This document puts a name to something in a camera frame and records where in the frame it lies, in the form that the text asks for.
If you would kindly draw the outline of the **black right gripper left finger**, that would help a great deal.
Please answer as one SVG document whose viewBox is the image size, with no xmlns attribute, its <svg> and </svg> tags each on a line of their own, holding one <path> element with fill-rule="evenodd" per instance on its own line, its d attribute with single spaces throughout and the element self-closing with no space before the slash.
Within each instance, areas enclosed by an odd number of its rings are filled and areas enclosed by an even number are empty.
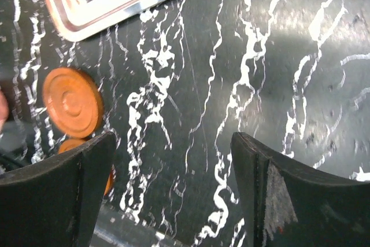
<svg viewBox="0 0 370 247">
<path fill-rule="evenodd" d="M 1 175 L 1 246 L 89 246 L 116 151 L 106 132 Z"/>
</svg>

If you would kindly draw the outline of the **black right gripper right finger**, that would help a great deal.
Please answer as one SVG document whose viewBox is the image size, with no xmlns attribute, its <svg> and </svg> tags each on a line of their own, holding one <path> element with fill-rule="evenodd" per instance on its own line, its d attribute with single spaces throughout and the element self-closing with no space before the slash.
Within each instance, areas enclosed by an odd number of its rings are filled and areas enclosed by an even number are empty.
<svg viewBox="0 0 370 247">
<path fill-rule="evenodd" d="M 247 246 L 368 246 L 369 184 L 289 158 L 244 132 L 231 154 Z"/>
</svg>

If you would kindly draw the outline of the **brown wooden coaster right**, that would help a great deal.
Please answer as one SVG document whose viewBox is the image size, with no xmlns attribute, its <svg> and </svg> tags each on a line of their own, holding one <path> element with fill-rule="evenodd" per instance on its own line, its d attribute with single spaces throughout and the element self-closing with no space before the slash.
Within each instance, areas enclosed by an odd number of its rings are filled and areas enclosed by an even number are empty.
<svg viewBox="0 0 370 247">
<path fill-rule="evenodd" d="M 45 78 L 42 97 L 55 126 L 74 138 L 85 138 L 101 125 L 104 104 L 92 77 L 84 71 L 61 67 Z"/>
</svg>

